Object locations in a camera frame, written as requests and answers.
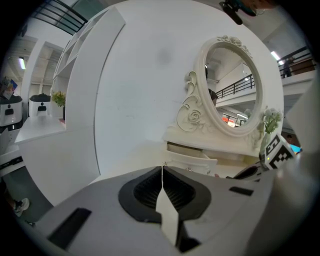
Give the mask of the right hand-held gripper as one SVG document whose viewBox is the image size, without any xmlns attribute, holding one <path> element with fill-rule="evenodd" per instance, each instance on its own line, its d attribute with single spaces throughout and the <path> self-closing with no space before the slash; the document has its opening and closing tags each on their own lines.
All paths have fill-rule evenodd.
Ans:
<svg viewBox="0 0 320 256">
<path fill-rule="evenodd" d="M 251 165 L 234 177 L 226 176 L 226 179 L 258 180 L 263 171 L 279 169 L 286 161 L 295 156 L 290 144 L 279 133 L 270 134 L 269 144 L 265 147 L 264 155 L 259 155 L 260 166 Z"/>
</svg>

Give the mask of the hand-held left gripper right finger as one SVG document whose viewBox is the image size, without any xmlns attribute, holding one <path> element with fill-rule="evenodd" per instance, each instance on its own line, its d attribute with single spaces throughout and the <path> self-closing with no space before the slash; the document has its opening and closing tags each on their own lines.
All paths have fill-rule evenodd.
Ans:
<svg viewBox="0 0 320 256">
<path fill-rule="evenodd" d="M 266 256 L 292 231 L 279 171 L 245 181 L 166 167 L 164 187 L 178 208 L 177 248 L 187 256 Z"/>
</svg>

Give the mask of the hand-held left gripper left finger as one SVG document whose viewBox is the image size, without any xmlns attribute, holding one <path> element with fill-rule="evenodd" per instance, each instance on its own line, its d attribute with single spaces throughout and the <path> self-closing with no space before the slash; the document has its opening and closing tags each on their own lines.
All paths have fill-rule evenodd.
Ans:
<svg viewBox="0 0 320 256">
<path fill-rule="evenodd" d="M 161 167 L 94 182 L 36 224 L 49 256 L 179 256 L 161 230 Z"/>
</svg>

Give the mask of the cream ornate dressing table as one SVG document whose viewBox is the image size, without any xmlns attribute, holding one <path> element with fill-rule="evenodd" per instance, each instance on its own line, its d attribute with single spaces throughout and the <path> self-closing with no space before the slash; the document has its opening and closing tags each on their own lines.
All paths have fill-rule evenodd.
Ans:
<svg viewBox="0 0 320 256">
<path fill-rule="evenodd" d="M 265 134 L 263 114 L 266 109 L 274 108 L 282 112 L 282 121 L 272 134 L 279 133 L 283 126 L 283 84 L 275 59 L 263 42 L 254 34 L 235 37 L 248 48 L 262 82 L 261 120 L 257 128 L 242 137 L 232 137 L 219 130 L 204 133 L 197 129 L 195 132 L 188 133 L 177 126 L 177 111 L 175 120 L 163 134 L 163 140 L 166 144 L 200 149 L 209 158 L 217 159 L 214 174 L 217 173 L 221 176 L 231 176 L 245 165 L 258 160 Z M 186 94 L 183 101 L 187 96 L 186 75 L 194 70 L 196 57 L 203 44 L 194 50 L 184 71 L 181 88 Z M 223 122 L 235 129 L 245 125 L 252 116 L 257 102 L 257 90 L 248 64 L 232 51 L 218 48 L 210 51 L 206 57 L 204 73 L 209 96 Z"/>
</svg>

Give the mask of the small cream drawer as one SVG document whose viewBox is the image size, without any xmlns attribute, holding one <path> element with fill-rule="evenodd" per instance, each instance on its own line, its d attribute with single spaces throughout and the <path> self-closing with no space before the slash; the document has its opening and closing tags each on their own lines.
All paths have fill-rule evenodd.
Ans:
<svg viewBox="0 0 320 256">
<path fill-rule="evenodd" d="M 165 150 L 165 162 L 167 166 L 213 176 L 218 160 L 208 157 L 201 149 L 168 142 Z"/>
</svg>

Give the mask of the pale green vase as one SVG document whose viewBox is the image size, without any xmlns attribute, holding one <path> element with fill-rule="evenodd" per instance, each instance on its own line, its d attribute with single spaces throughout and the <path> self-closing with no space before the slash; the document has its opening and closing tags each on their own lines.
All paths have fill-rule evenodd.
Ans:
<svg viewBox="0 0 320 256">
<path fill-rule="evenodd" d="M 265 148 L 269 144 L 271 139 L 271 134 L 270 133 L 265 133 L 260 145 L 260 150 L 259 150 L 259 155 L 262 156 L 265 153 Z"/>
</svg>

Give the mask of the white artificial flowers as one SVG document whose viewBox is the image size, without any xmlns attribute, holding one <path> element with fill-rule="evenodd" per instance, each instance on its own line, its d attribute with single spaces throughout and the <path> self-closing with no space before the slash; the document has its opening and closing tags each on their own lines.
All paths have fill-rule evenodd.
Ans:
<svg viewBox="0 0 320 256">
<path fill-rule="evenodd" d="M 267 108 L 263 114 L 264 132 L 272 134 L 283 119 L 283 113 L 275 108 Z"/>
</svg>

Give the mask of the white desk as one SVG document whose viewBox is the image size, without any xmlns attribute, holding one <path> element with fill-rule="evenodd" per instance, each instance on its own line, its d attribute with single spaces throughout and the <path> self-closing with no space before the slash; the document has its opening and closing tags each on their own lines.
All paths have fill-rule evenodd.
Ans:
<svg viewBox="0 0 320 256">
<path fill-rule="evenodd" d="M 15 143 L 20 145 L 65 131 L 66 125 L 58 117 L 47 115 L 28 117 L 19 130 Z"/>
</svg>

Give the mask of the white cabinet with black strip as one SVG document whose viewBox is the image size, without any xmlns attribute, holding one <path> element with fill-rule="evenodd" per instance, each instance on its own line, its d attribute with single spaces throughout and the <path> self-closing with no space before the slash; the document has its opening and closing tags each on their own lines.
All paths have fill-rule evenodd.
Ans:
<svg viewBox="0 0 320 256">
<path fill-rule="evenodd" d="M 11 145 L 0 155 L 0 178 L 25 166 L 17 145 Z"/>
</svg>

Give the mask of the white robot with black top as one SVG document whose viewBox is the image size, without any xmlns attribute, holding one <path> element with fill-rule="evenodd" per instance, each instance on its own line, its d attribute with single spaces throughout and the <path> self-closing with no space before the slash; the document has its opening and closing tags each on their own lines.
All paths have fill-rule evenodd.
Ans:
<svg viewBox="0 0 320 256">
<path fill-rule="evenodd" d="M 0 97 L 0 134 L 5 129 L 18 130 L 23 126 L 23 100 L 13 95 L 10 99 Z"/>
<path fill-rule="evenodd" d="M 28 117 L 49 116 L 51 112 L 51 96 L 35 94 L 28 101 Z"/>
</svg>

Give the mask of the oval cream framed mirror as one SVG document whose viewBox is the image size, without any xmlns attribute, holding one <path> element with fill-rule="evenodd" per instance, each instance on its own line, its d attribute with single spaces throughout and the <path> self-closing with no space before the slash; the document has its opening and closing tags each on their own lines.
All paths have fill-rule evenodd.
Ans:
<svg viewBox="0 0 320 256">
<path fill-rule="evenodd" d="M 256 105 L 249 121 L 240 128 L 235 129 L 223 122 L 217 108 L 209 95 L 209 88 L 205 76 L 206 59 L 210 51 L 227 49 L 243 59 L 251 70 L 257 90 Z M 263 88 L 261 76 L 249 49 L 235 36 L 217 36 L 206 41 L 200 48 L 194 63 L 194 70 L 186 75 L 185 87 L 187 96 L 178 110 L 176 125 L 186 133 L 200 130 L 203 133 L 218 130 L 234 138 L 240 138 L 253 132 L 261 120 L 261 108 L 263 103 Z"/>
</svg>

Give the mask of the yellow flower plant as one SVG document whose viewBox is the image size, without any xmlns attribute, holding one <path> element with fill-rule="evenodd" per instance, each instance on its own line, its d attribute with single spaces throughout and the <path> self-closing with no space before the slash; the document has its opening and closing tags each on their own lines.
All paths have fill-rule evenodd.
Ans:
<svg viewBox="0 0 320 256">
<path fill-rule="evenodd" d="M 51 99 L 59 108 L 62 108 L 62 119 L 66 119 L 66 93 L 62 91 L 53 92 Z"/>
</svg>

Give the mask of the tall white shelving unit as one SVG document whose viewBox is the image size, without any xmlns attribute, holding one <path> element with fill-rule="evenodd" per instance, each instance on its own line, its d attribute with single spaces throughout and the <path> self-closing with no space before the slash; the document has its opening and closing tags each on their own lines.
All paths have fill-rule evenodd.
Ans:
<svg viewBox="0 0 320 256">
<path fill-rule="evenodd" d="M 74 36 L 58 62 L 53 87 L 65 92 L 65 128 L 94 125 L 103 67 L 126 22 L 116 7 L 98 13 Z"/>
</svg>

